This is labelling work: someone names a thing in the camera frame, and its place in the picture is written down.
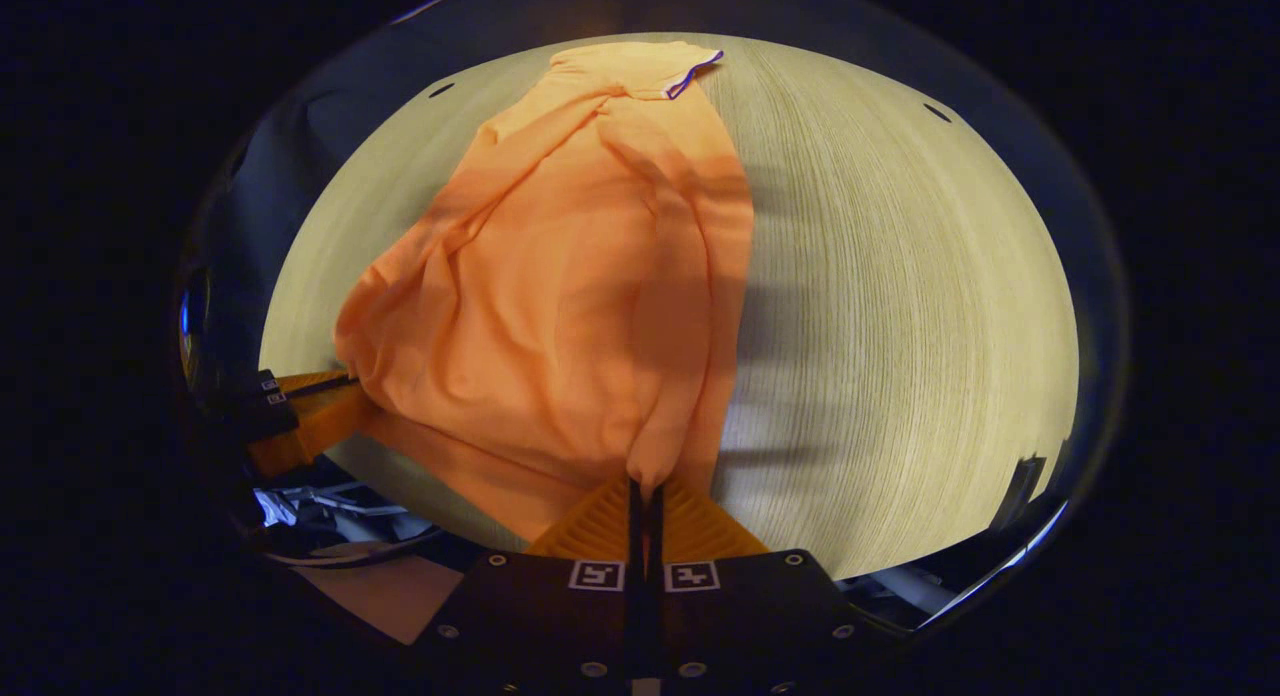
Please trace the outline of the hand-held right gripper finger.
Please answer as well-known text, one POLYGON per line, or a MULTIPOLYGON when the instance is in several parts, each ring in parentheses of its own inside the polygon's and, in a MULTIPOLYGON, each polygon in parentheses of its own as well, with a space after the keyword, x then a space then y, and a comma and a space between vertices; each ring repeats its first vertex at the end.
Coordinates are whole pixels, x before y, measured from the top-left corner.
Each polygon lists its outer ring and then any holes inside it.
POLYGON ((422 691, 626 695, 645 545, 644 499, 622 477, 576 505, 540 553, 484 553, 411 646, 422 691))
POLYGON ((648 504, 648 674, 659 695, 847 695, 901 631, 809 551, 772 550, 669 478, 648 504))

